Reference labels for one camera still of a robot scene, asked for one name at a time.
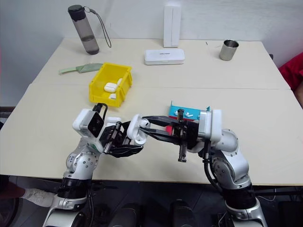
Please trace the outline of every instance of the white table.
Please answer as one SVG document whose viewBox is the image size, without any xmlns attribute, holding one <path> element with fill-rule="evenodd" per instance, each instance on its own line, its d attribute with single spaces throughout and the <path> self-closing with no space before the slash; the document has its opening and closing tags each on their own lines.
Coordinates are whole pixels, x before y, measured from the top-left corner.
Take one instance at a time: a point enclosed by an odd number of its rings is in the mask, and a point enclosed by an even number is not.
<svg viewBox="0 0 303 227">
<path fill-rule="evenodd" d="M 162 49 L 162 40 L 113 39 L 109 49 L 98 39 L 101 52 L 87 54 L 80 39 L 64 39 L 34 83 L 88 85 L 96 72 L 59 75 L 58 70 L 89 62 L 132 66 L 133 87 L 289 89 L 262 42 L 239 42 L 231 61 L 219 58 L 222 41 L 180 40 L 185 52 L 181 65 L 145 65 L 146 49 Z"/>
<path fill-rule="evenodd" d="M 303 112 L 291 91 L 133 87 L 122 106 L 107 115 L 123 121 L 136 113 L 166 115 L 172 98 L 180 106 L 223 110 L 223 127 L 239 137 L 254 184 L 303 184 Z M 71 124 L 82 108 L 92 107 L 87 86 L 30 85 L 1 130 L 0 173 L 61 178 L 66 157 L 80 139 Z M 137 155 L 103 156 L 93 178 L 208 182 L 197 154 L 180 163 L 178 146 L 153 138 Z"/>
<path fill-rule="evenodd" d="M 236 132 L 250 163 L 254 184 L 303 185 L 303 111 L 261 42 L 240 42 L 232 61 L 219 60 L 221 41 L 180 41 L 183 65 L 146 66 L 145 49 L 159 40 L 113 40 L 87 55 L 78 39 L 64 39 L 0 132 L 0 174 L 61 178 L 65 160 L 80 136 L 71 124 L 82 108 L 92 108 L 88 84 L 96 72 L 58 75 L 88 62 L 133 67 L 134 84 L 120 108 L 108 115 L 130 120 L 136 113 L 167 115 L 175 105 L 223 110 L 223 126 Z M 103 156 L 93 179 L 208 183 L 202 160 L 178 147 L 149 138 L 126 158 Z"/>
</svg>

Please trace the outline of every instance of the black cable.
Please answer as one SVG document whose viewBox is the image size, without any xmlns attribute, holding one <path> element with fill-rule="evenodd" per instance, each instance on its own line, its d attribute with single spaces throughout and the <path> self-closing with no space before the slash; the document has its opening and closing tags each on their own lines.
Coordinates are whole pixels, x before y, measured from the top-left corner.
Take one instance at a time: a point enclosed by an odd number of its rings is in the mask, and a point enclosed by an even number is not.
<svg viewBox="0 0 303 227">
<path fill-rule="evenodd" d="M 89 227 L 92 227 L 93 222 L 94 222 L 95 213 L 94 213 L 94 201 L 93 201 L 93 198 L 92 198 L 92 195 L 91 195 L 91 189 L 90 188 L 88 188 L 87 194 L 88 194 L 88 200 L 89 200 L 89 211 L 90 211 L 90 216 L 91 216 Z"/>
<path fill-rule="evenodd" d="M 211 141 L 210 140 L 205 140 L 205 142 L 204 142 L 204 148 L 203 148 L 204 172 L 205 172 L 206 177 L 207 177 L 208 181 L 210 182 L 210 184 L 221 193 L 222 192 L 222 188 L 219 187 L 216 184 L 216 182 L 210 176 L 210 173 L 209 173 L 209 170 L 208 170 L 208 164 L 211 164 L 211 162 L 212 162 L 212 156 L 211 156 L 211 152 L 210 152 L 210 147 L 211 147 Z"/>
<path fill-rule="evenodd" d="M 210 161 L 209 161 L 209 163 L 210 163 L 210 164 L 209 164 L 209 168 L 210 168 L 210 171 L 211 171 L 212 175 L 214 176 L 213 181 L 215 182 L 216 185 L 218 185 L 218 184 L 217 184 L 217 183 L 218 183 L 217 176 L 216 176 L 216 174 L 215 174 L 215 172 L 214 172 L 213 166 L 211 165 L 211 163 L 213 162 L 213 161 L 212 161 L 212 156 L 211 156 L 211 155 L 209 155 L 209 159 L 210 159 Z"/>
<path fill-rule="evenodd" d="M 95 14 L 95 15 L 98 17 L 98 19 L 99 19 L 99 21 L 100 21 L 100 24 L 101 24 L 101 27 L 102 27 L 102 30 L 103 30 L 103 34 L 104 34 L 105 41 L 106 41 L 108 47 L 111 48 L 111 47 L 112 47 L 112 43 L 110 42 L 110 39 L 109 39 L 109 36 L 108 36 L 108 34 L 107 34 L 105 25 L 104 25 L 104 23 L 103 23 L 103 21 L 102 21 L 100 15 L 99 15 L 95 10 L 90 9 L 90 8 L 89 8 L 89 12 L 92 12 L 93 14 Z"/>
<path fill-rule="evenodd" d="M 215 187 L 219 192 L 222 192 L 222 189 L 214 182 L 214 180 L 210 176 L 207 162 L 204 162 L 204 171 L 205 171 L 206 177 L 207 177 L 208 181 L 210 182 L 210 184 L 213 187 Z"/>
</svg>

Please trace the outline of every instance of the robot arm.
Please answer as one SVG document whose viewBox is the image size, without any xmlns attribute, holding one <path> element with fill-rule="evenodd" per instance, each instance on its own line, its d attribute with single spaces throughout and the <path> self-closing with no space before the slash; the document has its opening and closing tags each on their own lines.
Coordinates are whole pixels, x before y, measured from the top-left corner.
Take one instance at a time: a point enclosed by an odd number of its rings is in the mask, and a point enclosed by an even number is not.
<svg viewBox="0 0 303 227">
<path fill-rule="evenodd" d="M 99 113 L 103 107 L 105 110 L 102 118 Z M 72 126 L 81 135 L 81 139 L 66 159 L 67 169 L 46 216 L 44 227 L 84 226 L 86 218 L 80 210 L 87 201 L 92 206 L 91 179 L 100 155 L 127 157 L 142 150 L 142 145 L 130 144 L 131 140 L 126 134 L 130 122 L 121 123 L 120 118 L 105 120 L 106 111 L 105 104 L 98 104 L 93 110 L 83 109 L 74 121 Z"/>
<path fill-rule="evenodd" d="M 248 175 L 249 164 L 240 151 L 235 133 L 222 130 L 220 110 L 201 111 L 199 122 L 184 121 L 181 109 L 177 120 L 166 116 L 142 119 L 159 126 L 172 126 L 172 134 L 151 128 L 140 130 L 157 140 L 179 145 L 178 161 L 186 162 L 187 151 L 203 158 L 206 176 L 224 197 L 233 226 L 267 227 Z M 215 179 L 212 179 L 209 168 Z"/>
</svg>

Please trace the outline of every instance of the white case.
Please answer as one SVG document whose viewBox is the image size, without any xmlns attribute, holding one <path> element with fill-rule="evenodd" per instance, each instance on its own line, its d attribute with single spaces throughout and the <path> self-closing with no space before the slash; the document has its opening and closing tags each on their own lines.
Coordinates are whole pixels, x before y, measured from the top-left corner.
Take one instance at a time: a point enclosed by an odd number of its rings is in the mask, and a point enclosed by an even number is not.
<svg viewBox="0 0 303 227">
<path fill-rule="evenodd" d="M 183 64 L 185 54 L 182 49 L 146 50 L 146 65 Z"/>
</svg>

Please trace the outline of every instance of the green towel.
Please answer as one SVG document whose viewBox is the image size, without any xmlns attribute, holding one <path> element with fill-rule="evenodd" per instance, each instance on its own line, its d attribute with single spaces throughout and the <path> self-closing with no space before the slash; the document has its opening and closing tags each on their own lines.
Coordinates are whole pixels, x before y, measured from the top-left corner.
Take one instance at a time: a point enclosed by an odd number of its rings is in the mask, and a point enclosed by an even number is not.
<svg viewBox="0 0 303 227">
<path fill-rule="evenodd" d="M 90 63 L 86 65 L 80 65 L 73 68 L 59 70 L 59 74 L 63 74 L 66 72 L 73 72 L 73 71 L 78 71 L 79 73 L 98 71 L 102 65 L 103 65 L 102 63 Z"/>
</svg>

